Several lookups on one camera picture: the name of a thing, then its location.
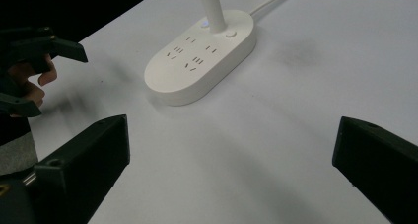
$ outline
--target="finger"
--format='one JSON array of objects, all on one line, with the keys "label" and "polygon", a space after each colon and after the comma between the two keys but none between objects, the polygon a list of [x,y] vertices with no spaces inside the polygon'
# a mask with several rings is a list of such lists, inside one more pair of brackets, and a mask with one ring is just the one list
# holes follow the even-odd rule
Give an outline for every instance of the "finger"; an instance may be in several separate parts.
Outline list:
[{"label": "finger", "polygon": [[52,62],[52,59],[50,57],[50,55],[46,55],[45,56],[45,60],[46,63],[48,64],[50,71],[42,73],[39,78],[37,79],[37,82],[41,85],[44,86],[45,84],[48,84],[52,81],[54,81],[57,78],[57,72],[55,69],[55,65]]},{"label": "finger", "polygon": [[42,105],[43,97],[45,97],[44,90],[29,81],[23,86],[23,89],[26,92],[23,98],[34,101],[38,107]]},{"label": "finger", "polygon": [[19,114],[12,113],[10,114],[10,117],[21,117],[21,116]]},{"label": "finger", "polygon": [[8,70],[10,76],[19,85],[24,85],[28,78],[35,75],[32,66],[28,62],[17,63]]}]

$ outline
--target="power strip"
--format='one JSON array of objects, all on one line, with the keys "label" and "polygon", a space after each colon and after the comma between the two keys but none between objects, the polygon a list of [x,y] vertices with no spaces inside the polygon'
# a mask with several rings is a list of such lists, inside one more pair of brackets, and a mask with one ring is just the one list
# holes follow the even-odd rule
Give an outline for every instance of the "power strip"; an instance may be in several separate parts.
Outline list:
[{"label": "power strip", "polygon": [[250,14],[222,11],[215,4],[221,11],[217,12],[210,8],[211,2],[207,5],[207,17],[160,50],[145,70],[147,86],[167,105],[182,106],[199,100],[255,47]]}]

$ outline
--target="table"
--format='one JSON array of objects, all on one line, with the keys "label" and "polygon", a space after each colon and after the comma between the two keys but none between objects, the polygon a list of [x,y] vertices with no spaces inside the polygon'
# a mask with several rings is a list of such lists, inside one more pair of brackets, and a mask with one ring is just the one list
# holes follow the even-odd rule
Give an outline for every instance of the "table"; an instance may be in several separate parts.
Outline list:
[{"label": "table", "polygon": [[[266,0],[221,0],[250,12]],[[256,15],[253,53],[199,101],[165,106],[148,61],[204,17],[200,0],[144,0],[56,57],[40,159],[126,114],[131,163],[90,223],[389,223],[331,165],[341,116],[418,144],[417,0],[285,0]]]}]

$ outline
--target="black robotic claw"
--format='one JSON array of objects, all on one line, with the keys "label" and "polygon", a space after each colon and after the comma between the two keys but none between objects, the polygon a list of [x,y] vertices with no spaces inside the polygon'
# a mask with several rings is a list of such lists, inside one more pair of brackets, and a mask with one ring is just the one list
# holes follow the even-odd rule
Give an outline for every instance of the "black robotic claw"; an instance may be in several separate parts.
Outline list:
[{"label": "black robotic claw", "polygon": [[129,163],[126,114],[97,121],[25,179],[0,181],[0,223],[87,224]]},{"label": "black robotic claw", "polygon": [[418,223],[418,147],[375,124],[341,117],[332,165],[391,223]]},{"label": "black robotic claw", "polygon": [[50,27],[17,28],[0,31],[0,112],[25,117],[40,115],[32,101],[21,99],[22,92],[8,74],[19,62],[31,64],[36,74],[49,71],[45,55],[60,55],[88,62],[84,47],[77,42],[58,38]]}]

